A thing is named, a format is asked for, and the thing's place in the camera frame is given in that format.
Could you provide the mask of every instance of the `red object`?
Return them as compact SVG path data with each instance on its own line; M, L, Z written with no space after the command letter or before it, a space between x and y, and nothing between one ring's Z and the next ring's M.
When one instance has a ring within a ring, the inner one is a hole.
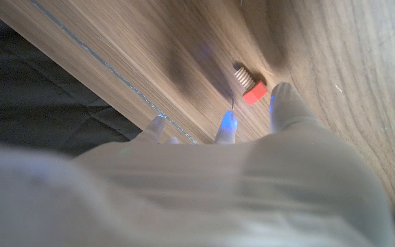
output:
M265 94L267 93L266 85L262 81L258 81L249 91L246 91L243 94L243 98L248 103L248 105L252 105L255 102L259 101Z

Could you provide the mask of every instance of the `gloved hand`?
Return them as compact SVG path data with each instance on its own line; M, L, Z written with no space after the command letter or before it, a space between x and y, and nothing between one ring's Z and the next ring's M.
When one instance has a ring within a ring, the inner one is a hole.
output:
M379 178L289 84L271 101L249 143L157 144L157 117L72 162L0 148L0 246L392 247ZM236 129L228 111L215 142Z

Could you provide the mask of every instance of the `wood grain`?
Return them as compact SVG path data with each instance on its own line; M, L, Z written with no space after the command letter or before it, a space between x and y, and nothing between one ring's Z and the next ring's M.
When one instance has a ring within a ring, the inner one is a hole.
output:
M269 95L242 101L233 64L271 90L291 82L327 128L376 171L395 215L395 1L38 1L199 143L210 143L231 89L237 141L269 132ZM158 113L32 1L0 18L143 128ZM175 126L168 136L190 143Z

